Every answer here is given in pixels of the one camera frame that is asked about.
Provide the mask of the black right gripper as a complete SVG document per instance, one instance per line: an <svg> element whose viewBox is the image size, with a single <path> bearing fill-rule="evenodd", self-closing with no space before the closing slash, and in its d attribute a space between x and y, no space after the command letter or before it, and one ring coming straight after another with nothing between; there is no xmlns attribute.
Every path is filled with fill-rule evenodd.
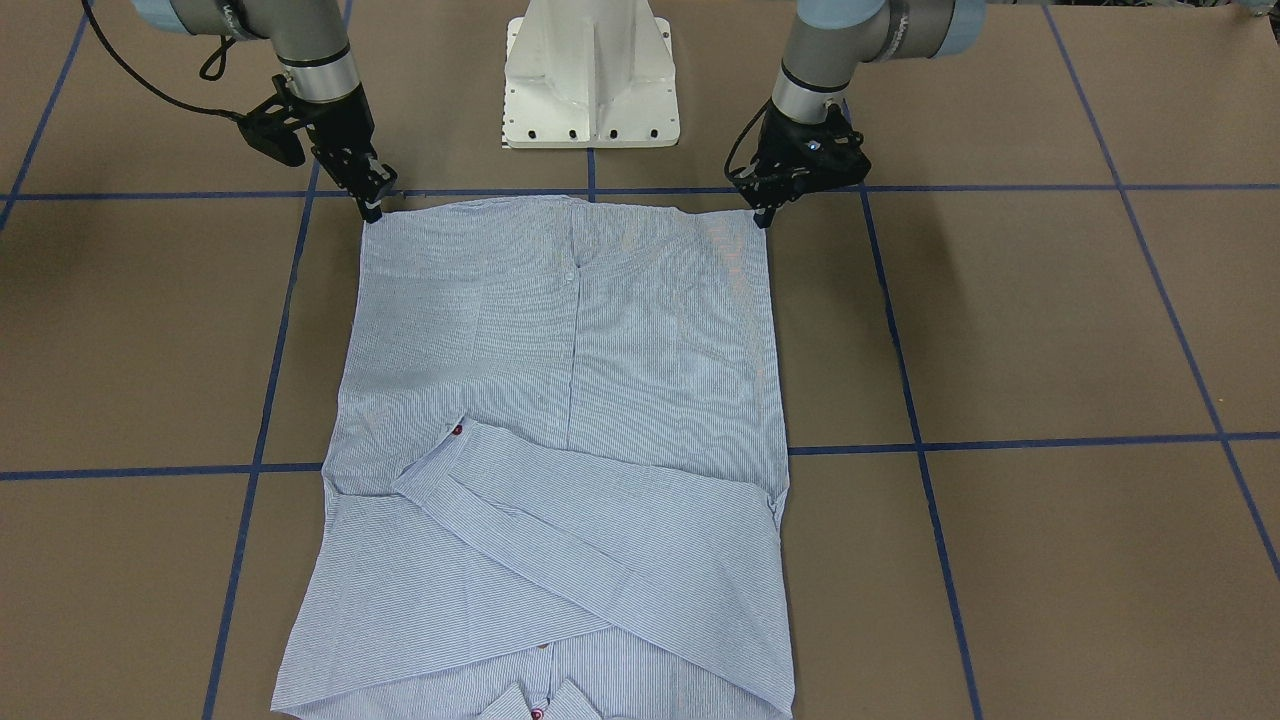
<svg viewBox="0 0 1280 720"><path fill-rule="evenodd" d="M383 218L383 201L398 176L376 156L374 122L362 85L329 102L306 102L308 137L321 164L340 160L340 187L355 200L362 223Z"/></svg>

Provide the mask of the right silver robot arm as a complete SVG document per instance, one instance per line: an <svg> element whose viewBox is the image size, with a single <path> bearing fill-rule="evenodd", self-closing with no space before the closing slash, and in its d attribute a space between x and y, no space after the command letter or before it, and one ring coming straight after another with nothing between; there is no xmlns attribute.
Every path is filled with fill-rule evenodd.
<svg viewBox="0 0 1280 720"><path fill-rule="evenodd" d="M271 95L248 111L211 109L244 142L285 167L314 158L353 199L367 224L379 222L396 170L374 146L375 123L340 4L337 1L136 1L138 15L170 33L271 45L280 73Z"/></svg>

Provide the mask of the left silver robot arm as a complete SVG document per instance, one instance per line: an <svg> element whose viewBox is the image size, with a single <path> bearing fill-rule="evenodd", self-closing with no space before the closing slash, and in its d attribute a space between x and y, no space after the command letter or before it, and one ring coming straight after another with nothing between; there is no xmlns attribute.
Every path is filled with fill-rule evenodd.
<svg viewBox="0 0 1280 720"><path fill-rule="evenodd" d="M800 1L769 99L744 127L750 160L724 178L767 229L809 193L860 184L872 169L845 105L860 65L933 59L968 50L986 23L984 1Z"/></svg>

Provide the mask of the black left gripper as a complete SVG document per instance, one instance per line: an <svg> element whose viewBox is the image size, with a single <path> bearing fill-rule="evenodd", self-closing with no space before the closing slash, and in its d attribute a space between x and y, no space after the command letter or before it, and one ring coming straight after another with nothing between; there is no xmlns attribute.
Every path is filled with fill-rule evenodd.
<svg viewBox="0 0 1280 720"><path fill-rule="evenodd" d="M815 124L786 115L772 101L765 104L760 129L760 176L790 179L847 181L851 174L851 124L838 105L826 105ZM753 220L769 229L781 206L781 191L773 186L750 187Z"/></svg>

